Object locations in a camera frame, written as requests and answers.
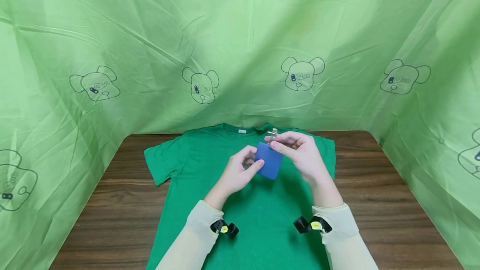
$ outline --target black wrist strap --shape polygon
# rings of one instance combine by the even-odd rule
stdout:
[[[325,219],[318,216],[313,216],[310,222],[300,216],[295,222],[293,223],[295,228],[299,233],[307,233],[312,230],[319,231],[320,233],[329,233],[332,231],[332,227],[328,224]]]
[[[215,221],[210,226],[210,229],[214,233],[224,233],[230,239],[234,239],[240,231],[236,225],[234,225],[233,223],[230,223],[230,225],[227,225],[227,223],[223,219]]]

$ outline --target wrist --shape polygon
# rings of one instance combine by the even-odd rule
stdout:
[[[205,201],[209,206],[217,210],[222,210],[225,201],[230,196],[228,192],[224,191],[223,188],[219,187],[218,184],[215,184],[212,189],[205,196],[203,201]]]

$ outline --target beige sleeve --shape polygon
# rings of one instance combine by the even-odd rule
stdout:
[[[218,233],[210,226],[223,218],[223,212],[200,200],[187,218],[187,223],[163,256],[157,270],[200,270],[206,256],[217,241]]]
[[[332,227],[331,232],[322,234],[332,270],[378,270],[347,204],[334,208],[313,206],[312,211]]]

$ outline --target bear ear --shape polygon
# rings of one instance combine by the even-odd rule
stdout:
[[[216,87],[218,87],[218,84],[220,83],[220,81],[218,80],[217,72],[210,70],[207,72],[207,76],[212,81],[212,88],[215,89]]]
[[[85,91],[85,89],[82,86],[82,78],[83,76],[76,75],[76,74],[70,76],[70,85],[75,90],[75,92],[80,93]]]
[[[190,67],[184,68],[183,71],[181,72],[183,79],[190,84],[192,83],[193,74],[195,74],[195,71],[193,71],[192,68]]]
[[[282,71],[285,73],[288,73],[290,70],[290,67],[292,67],[292,65],[296,62],[297,60],[295,58],[292,58],[292,57],[286,58],[285,61],[283,61],[282,63]]]
[[[419,72],[419,78],[417,78],[417,81],[415,81],[415,83],[419,84],[425,83],[425,81],[427,81],[430,77],[430,73],[432,73],[432,70],[428,66],[417,67],[417,71]]]
[[[321,58],[314,58],[310,61],[310,64],[313,65],[313,68],[315,71],[313,72],[313,75],[317,75],[322,73],[325,70],[325,62]]]
[[[98,67],[97,72],[105,74],[106,76],[108,76],[108,78],[110,78],[111,81],[117,80],[117,75],[115,74],[115,72],[113,72],[113,70],[108,68],[107,66]]]
[[[389,75],[393,69],[400,68],[402,66],[403,66],[402,60],[399,60],[399,59],[393,60],[388,64],[387,68],[385,68],[385,71],[383,73]]]
[[[18,167],[21,162],[22,156],[15,150],[0,150],[0,165],[15,165]]]
[[[480,128],[473,132],[472,138],[477,144],[480,144]]]

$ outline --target cartoon bear print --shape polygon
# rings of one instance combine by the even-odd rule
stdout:
[[[208,105],[215,101],[213,89],[218,87],[219,80],[215,71],[210,70],[207,74],[196,73],[190,67],[186,67],[182,71],[183,79],[192,85],[190,93],[196,102],[202,105]]]
[[[423,84],[430,77],[430,67],[404,65],[399,59],[393,60],[383,72],[387,77],[380,84],[384,91],[394,94],[408,94],[413,84]]]
[[[21,162],[18,152],[0,150],[0,210],[18,210],[37,184],[37,173],[21,168]]]
[[[314,58],[309,62],[297,62],[288,57],[282,63],[282,71],[287,73],[285,85],[294,91],[307,91],[313,86],[313,76],[325,70],[325,62],[321,58]]]
[[[70,76],[70,85],[75,92],[86,92],[92,101],[102,101],[120,95],[120,90],[113,84],[117,75],[107,66],[98,67],[96,72],[87,75]]]
[[[459,153],[458,162],[474,177],[480,178],[480,128],[473,132],[472,139],[477,145]]]

